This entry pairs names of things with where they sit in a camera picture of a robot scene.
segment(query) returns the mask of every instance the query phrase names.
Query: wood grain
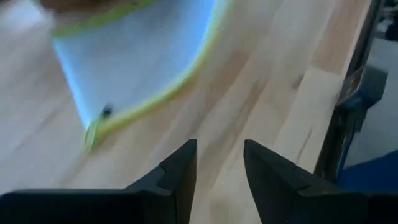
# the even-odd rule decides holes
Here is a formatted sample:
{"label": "wood grain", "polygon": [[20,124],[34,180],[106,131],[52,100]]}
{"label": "wood grain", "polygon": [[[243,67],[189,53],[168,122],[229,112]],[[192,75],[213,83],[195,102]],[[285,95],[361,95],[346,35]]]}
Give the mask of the wood grain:
{"label": "wood grain", "polygon": [[259,223],[243,141],[313,171],[370,0],[230,3],[198,76],[90,155],[47,35],[53,19],[27,0],[2,5],[0,192],[123,188],[196,138],[191,222]]}

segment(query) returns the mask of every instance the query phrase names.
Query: gray floor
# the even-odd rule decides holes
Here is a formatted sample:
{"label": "gray floor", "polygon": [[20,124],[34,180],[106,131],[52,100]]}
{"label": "gray floor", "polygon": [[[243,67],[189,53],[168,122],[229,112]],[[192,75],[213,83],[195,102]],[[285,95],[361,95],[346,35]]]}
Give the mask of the gray floor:
{"label": "gray floor", "polygon": [[398,43],[375,39],[368,64],[388,72],[386,89],[382,100],[369,109],[361,132],[355,135],[346,167],[398,150]]}

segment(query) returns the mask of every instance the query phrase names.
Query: wood plank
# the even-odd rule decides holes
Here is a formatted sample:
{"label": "wood plank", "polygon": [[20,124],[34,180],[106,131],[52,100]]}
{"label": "wood plank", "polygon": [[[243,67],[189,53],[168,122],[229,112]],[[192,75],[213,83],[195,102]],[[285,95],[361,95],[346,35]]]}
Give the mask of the wood plank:
{"label": "wood plank", "polygon": [[7,16],[0,11],[0,31],[12,30],[0,35],[0,192],[123,188],[197,138],[192,223],[259,223],[243,141],[313,171],[370,0],[223,3],[222,38],[197,77],[93,154],[82,151],[75,105],[50,40],[40,35],[51,19],[18,33],[12,20],[2,25]]}

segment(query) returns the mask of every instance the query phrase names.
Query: light blue cloth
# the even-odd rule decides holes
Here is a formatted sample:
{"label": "light blue cloth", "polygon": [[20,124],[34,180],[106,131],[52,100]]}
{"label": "light blue cloth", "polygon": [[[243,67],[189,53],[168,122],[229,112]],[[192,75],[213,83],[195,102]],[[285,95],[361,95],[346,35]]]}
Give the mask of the light blue cloth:
{"label": "light blue cloth", "polygon": [[203,43],[215,0],[159,0],[53,47],[85,128],[105,105],[139,107],[181,79]]}

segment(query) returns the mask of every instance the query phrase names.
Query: black plastic jaw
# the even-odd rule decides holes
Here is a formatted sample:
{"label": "black plastic jaw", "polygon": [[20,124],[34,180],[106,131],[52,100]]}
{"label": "black plastic jaw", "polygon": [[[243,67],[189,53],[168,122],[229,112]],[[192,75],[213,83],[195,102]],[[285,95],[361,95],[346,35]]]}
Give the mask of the black plastic jaw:
{"label": "black plastic jaw", "polygon": [[18,190],[0,197],[0,223],[189,223],[197,142],[189,140],[121,190]]}
{"label": "black plastic jaw", "polygon": [[252,140],[244,143],[244,163],[261,222],[396,222],[398,196],[344,192]]}

